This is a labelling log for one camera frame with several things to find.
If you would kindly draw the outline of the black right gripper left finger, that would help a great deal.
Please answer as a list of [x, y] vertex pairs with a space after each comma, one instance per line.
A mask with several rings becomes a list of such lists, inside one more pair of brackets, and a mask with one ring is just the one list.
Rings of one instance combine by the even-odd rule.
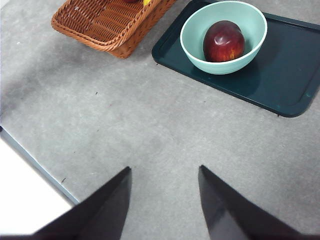
[[132, 170], [125, 167], [34, 236], [41, 240], [119, 240], [129, 209], [131, 187]]

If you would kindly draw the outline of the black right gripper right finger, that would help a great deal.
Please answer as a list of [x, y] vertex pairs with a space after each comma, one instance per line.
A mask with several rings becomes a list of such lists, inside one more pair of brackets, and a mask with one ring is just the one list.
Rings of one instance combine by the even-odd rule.
[[302, 240], [304, 235], [252, 203], [204, 165], [201, 207], [212, 240]]

